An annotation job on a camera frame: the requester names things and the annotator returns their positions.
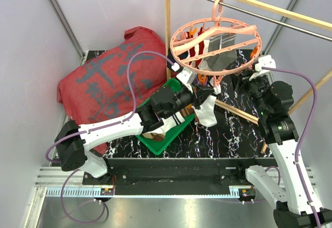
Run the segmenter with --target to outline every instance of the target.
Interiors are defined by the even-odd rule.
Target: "hanger hook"
[[[216,0],[214,2],[214,5],[213,5],[213,9],[212,9],[212,21],[215,23],[215,25],[217,25],[217,22],[219,21],[219,18],[222,16],[222,9],[223,9],[223,6],[220,5],[219,3],[220,2],[223,2],[224,0]],[[216,9],[218,7],[218,12],[219,12],[219,15],[218,17],[216,17]]]

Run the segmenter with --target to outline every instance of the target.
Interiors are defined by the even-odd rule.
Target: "gray sock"
[[[222,34],[222,48],[227,48],[235,44],[235,34],[229,36],[229,33]],[[212,71],[222,71],[227,66],[237,59],[236,49],[218,54],[218,58],[213,64]]]
[[[212,51],[219,50],[221,38],[222,38],[222,35],[211,36],[210,37],[209,47],[208,47],[207,51],[208,52],[212,52]],[[216,54],[214,56],[210,56],[210,57],[206,57],[205,58],[205,60],[207,62],[207,65],[211,69],[214,66],[214,63],[216,63],[217,59],[218,59],[218,54]]]

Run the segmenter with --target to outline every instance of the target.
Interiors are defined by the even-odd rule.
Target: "metal rod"
[[[299,0],[290,0],[286,9],[289,10],[289,11],[293,11],[293,10],[295,9],[295,6],[297,5],[298,1],[299,1]],[[280,22],[286,23],[287,20],[288,20],[287,17],[282,17],[282,18],[280,19]],[[264,50],[264,54],[269,54],[269,52],[270,52],[270,50],[271,50],[273,44],[275,43],[276,39],[277,39],[278,36],[279,36],[279,34],[280,34],[282,28],[283,28],[283,26],[281,26],[281,25],[278,25],[278,26],[275,28],[275,30],[274,30],[274,32],[273,32],[273,34],[272,34],[270,40],[269,40],[268,43],[266,44],[266,47],[265,47],[265,50]]]
[[[85,52],[82,49],[81,45],[79,44],[74,32],[72,31],[72,28],[70,27],[66,17],[64,16],[62,9],[60,8],[60,5],[58,3],[57,0],[49,0],[54,12],[56,13],[63,29],[65,30],[65,32],[67,33],[68,38],[70,39],[70,41],[72,42],[76,52],[78,53],[78,55],[81,57],[81,59],[84,57]]]
[[[241,9],[241,8],[238,8],[238,7],[235,7],[235,6],[232,6],[232,5],[229,5],[229,4],[225,4],[225,3],[219,3],[220,5],[223,5],[227,8],[230,8],[230,9],[234,9],[236,11],[239,11],[239,12],[242,12],[242,13],[245,13],[245,14],[248,14],[248,15],[251,15],[253,17],[257,17],[257,18],[260,18],[260,19],[263,19],[263,20],[266,20],[268,22],[272,22],[272,23],[275,23],[275,24],[278,24],[278,25],[281,25],[283,27],[287,27],[289,29],[292,29],[292,30],[296,30],[296,31],[299,31],[301,33],[304,33],[304,34],[307,34],[307,35],[311,35],[311,36],[314,36],[314,37],[317,37],[317,38],[320,38],[320,39],[323,39],[323,40],[328,40],[328,41],[332,41],[332,38],[330,37],[327,37],[327,36],[324,36],[324,35],[320,35],[320,34],[317,34],[315,32],[311,32],[309,30],[305,30],[303,28],[300,28],[300,27],[296,27],[296,26],[293,26],[293,25],[290,25],[290,24],[287,24],[287,23],[283,23],[283,22],[280,22],[278,20],[275,20],[275,19],[272,19],[272,18],[268,18],[268,17],[264,17],[264,16],[261,16],[259,14],[256,14],[256,13],[253,13],[253,12],[250,12],[250,11],[247,11],[247,10],[244,10],[244,9]]]

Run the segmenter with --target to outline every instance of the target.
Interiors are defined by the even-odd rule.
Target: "wooden frame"
[[[269,5],[257,0],[235,0],[238,2],[242,2],[263,10],[266,10],[268,12],[272,12],[272,13],[276,13],[279,14],[281,16],[293,19],[293,20],[297,20],[303,23],[307,23],[316,27],[320,27],[322,29],[325,30],[329,30],[332,31],[332,23],[328,23],[325,21],[321,21],[312,17],[308,17],[308,16],[304,16],[286,9],[282,9],[273,5]],[[169,48],[169,43],[170,43],[170,37],[171,37],[171,4],[170,4],[171,0],[165,0],[165,44],[166,44],[166,55],[168,53],[168,48]],[[169,79],[171,77],[171,73],[170,70],[167,69],[167,79]],[[330,71],[327,72],[327,74],[325,74],[317,83],[316,83],[316,88],[319,89],[323,84],[325,84],[330,78],[332,77],[332,68],[330,69]],[[297,101],[289,110],[289,113],[293,113],[298,107],[300,107],[310,96],[312,95],[312,89],[309,89],[300,99],[299,101]],[[255,123],[255,117],[245,113],[245,115],[243,113],[241,113],[240,110],[229,106],[223,102],[220,103],[216,103],[216,105],[225,108],[226,110],[229,110],[251,122]]]

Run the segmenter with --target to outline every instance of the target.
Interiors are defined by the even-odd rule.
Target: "wooden rod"
[[[316,83],[316,88],[319,89],[332,77],[332,68]],[[297,108],[299,108],[311,95],[312,88],[310,88],[292,107],[289,109],[288,113],[292,114]]]
[[[235,1],[249,4],[251,6],[254,6],[254,7],[257,7],[260,9],[264,9],[264,10],[267,10],[272,13],[279,14],[281,16],[288,17],[290,19],[294,19],[294,20],[297,20],[297,21],[300,21],[303,23],[307,23],[307,24],[310,24],[313,26],[320,27],[325,30],[332,31],[332,23],[324,22],[324,21],[321,21],[321,20],[318,20],[318,19],[315,19],[312,17],[307,17],[307,16],[304,16],[304,15],[301,15],[301,14],[298,14],[298,13],[295,13],[295,12],[292,12],[292,11],[289,11],[286,9],[282,9],[282,8],[279,8],[279,7],[270,5],[270,4],[266,4],[266,3],[263,3],[263,2],[260,2],[257,0],[235,0]]]
[[[252,123],[258,125],[258,118],[254,117],[253,115],[250,115],[250,114],[248,114],[248,113],[246,113],[246,112],[244,112],[242,110],[239,110],[239,109],[237,109],[237,108],[235,108],[235,107],[233,107],[231,105],[228,105],[228,104],[226,104],[224,102],[221,102],[218,99],[216,100],[215,105],[219,106],[222,109],[225,109],[225,110],[227,110],[227,111],[229,111],[229,112],[231,112],[231,113],[233,113],[235,115],[238,115],[239,117],[244,118],[244,119],[248,120],[249,122],[252,122]]]
[[[164,0],[165,8],[165,48],[166,56],[171,42],[171,0]],[[166,67],[167,80],[171,78],[171,71]]]

